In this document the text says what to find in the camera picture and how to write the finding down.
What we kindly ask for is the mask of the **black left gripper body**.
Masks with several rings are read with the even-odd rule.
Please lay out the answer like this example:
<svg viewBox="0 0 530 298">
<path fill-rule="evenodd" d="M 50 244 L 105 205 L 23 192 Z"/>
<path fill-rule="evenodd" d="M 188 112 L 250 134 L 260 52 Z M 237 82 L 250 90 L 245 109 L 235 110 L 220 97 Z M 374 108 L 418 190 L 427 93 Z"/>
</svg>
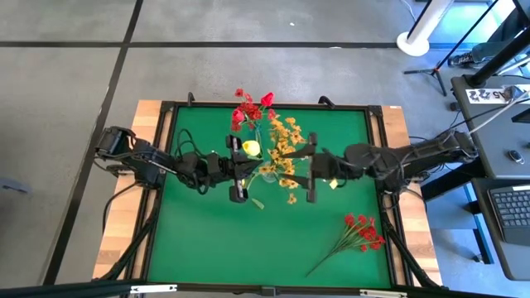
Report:
<svg viewBox="0 0 530 298">
<path fill-rule="evenodd" d="M 243 164 L 237 163 L 228 157 L 210 153 L 206 156 L 206 163 L 209 186 L 216 186 L 225 181 L 242 180 L 248 177 L 248 172 L 243 168 Z"/>
</svg>

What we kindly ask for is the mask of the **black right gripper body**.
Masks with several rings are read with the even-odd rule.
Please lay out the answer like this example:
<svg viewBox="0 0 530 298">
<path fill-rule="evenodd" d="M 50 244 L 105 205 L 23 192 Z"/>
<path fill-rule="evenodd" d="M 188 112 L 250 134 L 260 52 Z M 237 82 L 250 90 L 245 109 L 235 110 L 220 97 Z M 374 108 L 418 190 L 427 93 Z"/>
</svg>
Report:
<svg viewBox="0 0 530 298">
<path fill-rule="evenodd" d="M 322 153 L 316 153 L 311 158 L 311 176 L 323 180 L 349 180 L 352 173 L 344 159 L 323 149 Z"/>
</svg>

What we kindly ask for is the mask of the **yellow tulip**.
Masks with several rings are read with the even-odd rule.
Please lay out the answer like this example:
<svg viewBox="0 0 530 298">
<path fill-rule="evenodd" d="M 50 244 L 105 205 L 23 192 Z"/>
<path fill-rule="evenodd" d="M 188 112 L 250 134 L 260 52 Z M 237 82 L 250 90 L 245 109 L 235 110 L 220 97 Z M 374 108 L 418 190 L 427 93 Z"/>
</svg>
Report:
<svg viewBox="0 0 530 298">
<path fill-rule="evenodd" d="M 262 160 L 262 148 L 258 141 L 250 140 L 243 143 L 243 151 L 253 160 Z M 258 169 L 254 169 L 252 174 L 245 180 L 244 187 L 249 190 L 253 179 L 258 175 Z"/>
</svg>

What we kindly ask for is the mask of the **red flower bunch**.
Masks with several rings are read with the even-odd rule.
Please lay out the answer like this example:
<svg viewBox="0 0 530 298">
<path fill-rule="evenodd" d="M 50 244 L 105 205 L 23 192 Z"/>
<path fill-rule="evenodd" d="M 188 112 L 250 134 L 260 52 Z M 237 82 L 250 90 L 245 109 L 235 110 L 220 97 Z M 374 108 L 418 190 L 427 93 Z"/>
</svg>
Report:
<svg viewBox="0 0 530 298">
<path fill-rule="evenodd" d="M 245 113 L 245 120 L 240 124 L 232 123 L 231 130 L 233 132 L 239 132 L 244 125 L 247 125 L 250 129 L 254 129 L 256 124 L 260 124 L 263 119 L 271 120 L 276 117 L 276 112 L 270 107 L 263 107 L 261 102 L 255 103 L 251 94 L 245 92 L 241 88 L 237 88 L 234 92 L 234 96 L 241 100 L 241 103 L 237 108 Z"/>
<path fill-rule="evenodd" d="M 368 250 L 378 251 L 385 243 L 386 239 L 375 228 L 375 218 L 366 217 L 363 214 L 354 215 L 353 213 L 348 213 L 344 217 L 343 233 L 331 250 L 307 272 L 306 276 L 309 276 L 323 262 L 335 254 L 347 250 L 361 252 L 367 252 Z"/>
</svg>

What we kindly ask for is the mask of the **green table mat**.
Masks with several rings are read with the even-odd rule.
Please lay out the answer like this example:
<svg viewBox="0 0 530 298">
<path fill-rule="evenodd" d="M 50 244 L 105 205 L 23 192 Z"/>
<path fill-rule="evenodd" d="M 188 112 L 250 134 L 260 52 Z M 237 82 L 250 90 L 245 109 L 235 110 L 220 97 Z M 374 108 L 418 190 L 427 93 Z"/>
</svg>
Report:
<svg viewBox="0 0 530 298">
<path fill-rule="evenodd" d="M 340 252 L 307 272 L 342 234 L 348 213 L 378 217 L 377 190 L 369 177 L 339 189 L 316 184 L 316 202 L 303 189 L 287 192 L 262 178 L 248 201 L 229 199 L 223 183 L 201 195 L 173 175 L 166 178 L 152 245 L 148 280 L 154 282 L 259 286 L 390 286 L 384 249 Z M 260 210 L 251 199 L 258 199 Z"/>
</svg>

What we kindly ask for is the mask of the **black tripod stand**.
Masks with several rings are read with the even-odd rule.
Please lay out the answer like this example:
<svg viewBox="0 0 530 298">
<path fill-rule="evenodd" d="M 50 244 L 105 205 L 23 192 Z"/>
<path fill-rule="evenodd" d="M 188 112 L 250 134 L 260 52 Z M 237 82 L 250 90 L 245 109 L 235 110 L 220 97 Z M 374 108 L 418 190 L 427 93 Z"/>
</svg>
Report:
<svg viewBox="0 0 530 298">
<path fill-rule="evenodd" d="M 482 20 L 487 16 L 487 14 L 494 8 L 494 6 L 497 4 L 499 0 L 485 0 L 486 2 L 489 2 L 488 7 L 486 10 L 478 17 L 478 19 L 470 26 L 470 28 L 465 32 L 465 34 L 451 47 L 450 51 L 444 56 L 442 60 L 440 60 L 438 63 L 436 63 L 433 67 L 430 69 L 423 69 L 423 70 L 404 70 L 402 73 L 404 75 L 428 75 L 436 80 L 436 82 L 440 86 L 441 94 L 446 97 L 447 96 L 447 89 L 446 85 L 444 83 L 444 80 L 441 75 L 441 68 L 442 66 L 449 60 L 450 56 L 457 51 L 460 46 L 464 43 L 464 41 L 467 39 L 467 37 L 471 34 L 471 32 L 482 22 Z"/>
</svg>

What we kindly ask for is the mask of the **white pole with round base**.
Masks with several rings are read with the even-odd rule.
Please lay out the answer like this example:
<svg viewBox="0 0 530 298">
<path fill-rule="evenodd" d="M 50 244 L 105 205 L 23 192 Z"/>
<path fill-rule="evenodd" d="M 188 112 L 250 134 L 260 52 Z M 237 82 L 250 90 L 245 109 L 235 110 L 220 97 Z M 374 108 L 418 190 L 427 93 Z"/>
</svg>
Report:
<svg viewBox="0 0 530 298">
<path fill-rule="evenodd" d="M 412 29 L 401 33 L 397 47 L 407 55 L 422 56 L 430 50 L 429 38 L 455 0 L 428 0 Z"/>
</svg>

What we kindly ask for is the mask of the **white handwritten label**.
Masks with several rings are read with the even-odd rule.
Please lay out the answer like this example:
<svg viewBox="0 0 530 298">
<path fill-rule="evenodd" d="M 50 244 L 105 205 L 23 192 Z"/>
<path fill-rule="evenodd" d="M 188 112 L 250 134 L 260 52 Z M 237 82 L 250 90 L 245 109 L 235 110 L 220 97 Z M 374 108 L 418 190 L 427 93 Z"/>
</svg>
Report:
<svg viewBox="0 0 530 298">
<path fill-rule="evenodd" d="M 505 104 L 504 89 L 466 89 L 465 94 L 471 104 Z"/>
</svg>

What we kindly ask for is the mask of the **person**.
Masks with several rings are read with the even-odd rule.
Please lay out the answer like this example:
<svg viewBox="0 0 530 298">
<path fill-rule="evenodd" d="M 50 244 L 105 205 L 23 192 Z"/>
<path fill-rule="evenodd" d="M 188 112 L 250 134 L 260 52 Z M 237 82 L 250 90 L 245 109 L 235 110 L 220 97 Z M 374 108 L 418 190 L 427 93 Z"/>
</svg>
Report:
<svg viewBox="0 0 530 298">
<path fill-rule="evenodd" d="M 449 67 L 479 67 L 495 57 L 521 31 L 530 26 L 530 5 L 519 10 L 514 8 L 504 19 L 490 38 L 474 46 L 471 51 L 453 55 L 447 64 Z"/>
</svg>

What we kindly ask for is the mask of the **dark grey side desk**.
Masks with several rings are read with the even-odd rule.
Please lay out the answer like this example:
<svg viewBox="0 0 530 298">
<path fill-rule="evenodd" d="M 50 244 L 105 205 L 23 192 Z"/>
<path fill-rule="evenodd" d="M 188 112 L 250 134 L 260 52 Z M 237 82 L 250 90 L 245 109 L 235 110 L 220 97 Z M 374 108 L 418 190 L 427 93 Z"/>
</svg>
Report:
<svg viewBox="0 0 530 298">
<path fill-rule="evenodd" d="M 494 217 L 488 190 L 515 185 L 530 185 L 530 180 L 494 180 L 476 178 L 471 181 L 469 209 L 475 219 L 483 217 L 485 227 L 474 230 L 479 255 L 477 262 L 493 264 L 498 258 L 504 275 L 512 281 L 530 281 L 530 247 L 506 243 Z"/>
</svg>

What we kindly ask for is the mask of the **black keyboard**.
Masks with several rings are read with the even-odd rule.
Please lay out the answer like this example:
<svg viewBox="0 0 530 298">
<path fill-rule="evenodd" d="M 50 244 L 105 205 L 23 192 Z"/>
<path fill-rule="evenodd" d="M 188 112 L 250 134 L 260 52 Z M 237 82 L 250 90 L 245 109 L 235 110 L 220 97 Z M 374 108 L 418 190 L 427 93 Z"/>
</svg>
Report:
<svg viewBox="0 0 530 298">
<path fill-rule="evenodd" d="M 530 247 L 530 185 L 488 190 L 503 240 Z"/>
</svg>

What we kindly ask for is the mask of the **thick black stand pole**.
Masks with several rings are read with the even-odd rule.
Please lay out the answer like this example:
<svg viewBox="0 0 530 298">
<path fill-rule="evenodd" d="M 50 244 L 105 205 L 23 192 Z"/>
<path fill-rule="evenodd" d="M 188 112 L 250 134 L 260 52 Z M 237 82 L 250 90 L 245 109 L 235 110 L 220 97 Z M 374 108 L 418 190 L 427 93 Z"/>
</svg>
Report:
<svg viewBox="0 0 530 298">
<path fill-rule="evenodd" d="M 486 81 L 512 58 L 530 46 L 530 27 L 507 44 L 496 56 L 473 75 L 464 75 L 465 82 L 473 88 L 484 87 Z"/>
</svg>

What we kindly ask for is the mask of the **grey floor object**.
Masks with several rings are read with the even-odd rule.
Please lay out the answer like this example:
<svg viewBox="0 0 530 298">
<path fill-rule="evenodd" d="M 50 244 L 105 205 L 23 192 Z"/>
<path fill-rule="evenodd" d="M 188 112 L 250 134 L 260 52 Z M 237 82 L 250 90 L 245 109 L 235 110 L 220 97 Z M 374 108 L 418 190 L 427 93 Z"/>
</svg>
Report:
<svg viewBox="0 0 530 298">
<path fill-rule="evenodd" d="M 2 177 L 0 177 L 0 188 L 5 190 L 15 190 L 23 194 L 31 193 L 31 187 L 29 185 L 25 185 L 17 180 Z"/>
</svg>

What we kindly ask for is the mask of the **black aluminium table frame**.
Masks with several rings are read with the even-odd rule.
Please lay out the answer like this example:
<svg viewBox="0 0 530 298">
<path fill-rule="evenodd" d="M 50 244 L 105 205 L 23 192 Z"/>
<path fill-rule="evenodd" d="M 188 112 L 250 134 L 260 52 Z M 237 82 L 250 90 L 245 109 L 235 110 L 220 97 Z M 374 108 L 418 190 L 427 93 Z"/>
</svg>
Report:
<svg viewBox="0 0 530 298">
<path fill-rule="evenodd" d="M 148 141 L 138 133 L 136 137 L 150 142 L 161 151 L 176 154 L 198 150 L 204 154 L 217 153 L 229 157 L 225 138 L 228 135 L 239 137 L 243 143 L 245 132 L 233 133 L 230 130 L 231 114 L 236 103 L 197 102 L 191 107 L 185 102 L 165 102 L 157 119 L 157 132 L 153 141 Z M 363 143 L 376 147 L 395 146 L 388 143 L 383 123 L 383 110 L 378 106 L 336 105 L 329 109 L 323 104 L 278 103 L 275 111 L 279 116 L 296 119 L 307 143 L 311 132 L 317 134 L 316 152 L 325 148 L 332 154 L 343 156 L 349 145 Z M 302 149 L 305 144 L 296 148 Z M 307 176 L 309 159 L 292 159 L 297 176 Z M 101 298 L 130 294 L 131 286 L 176 284 L 177 291 L 213 291 L 233 293 L 260 294 L 259 285 L 239 284 L 204 284 L 149 281 L 148 270 L 152 255 L 152 245 L 157 229 L 161 200 L 166 178 L 173 175 L 161 171 L 161 186 L 152 189 L 135 181 L 134 174 L 126 171 L 131 186 L 142 189 L 144 199 L 152 199 L 152 210 L 148 216 L 137 216 L 133 225 L 134 235 L 121 257 L 107 273 L 89 282 L 73 284 L 56 284 L 55 277 L 60 259 L 53 257 L 46 273 L 44 283 L 40 286 L 0 289 L 0 298 Z M 329 286 L 275 286 L 277 295 L 339 295 L 359 296 L 361 289 L 406 292 L 408 298 L 446 298 L 452 291 L 438 286 L 422 270 L 404 242 L 401 225 L 392 225 L 389 216 L 399 213 L 398 196 L 402 193 L 389 194 L 382 190 L 382 183 L 371 178 L 376 186 L 379 215 L 375 217 L 375 228 L 386 243 L 380 248 L 387 253 L 390 273 L 390 286 L 374 287 L 329 287 Z M 326 182 L 330 188 L 339 189 L 352 180 L 316 180 Z"/>
</svg>

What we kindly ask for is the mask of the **silver aluminium bracket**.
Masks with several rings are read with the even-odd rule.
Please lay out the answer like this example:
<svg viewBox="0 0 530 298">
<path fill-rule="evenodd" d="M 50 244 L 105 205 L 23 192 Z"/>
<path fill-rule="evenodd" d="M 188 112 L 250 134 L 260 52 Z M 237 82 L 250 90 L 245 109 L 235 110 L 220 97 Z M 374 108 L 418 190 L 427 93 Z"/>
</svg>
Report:
<svg viewBox="0 0 530 298">
<path fill-rule="evenodd" d="M 130 294 L 147 294 L 147 293 L 163 293 L 163 292 L 175 292 L 178 286 L 176 284 L 162 284 L 162 285 L 141 285 L 131 286 Z"/>
<path fill-rule="evenodd" d="M 366 296 L 369 298 L 408 298 L 408 295 L 406 292 L 369 290 L 369 289 L 361 289 L 359 291 L 359 295 Z"/>
</svg>

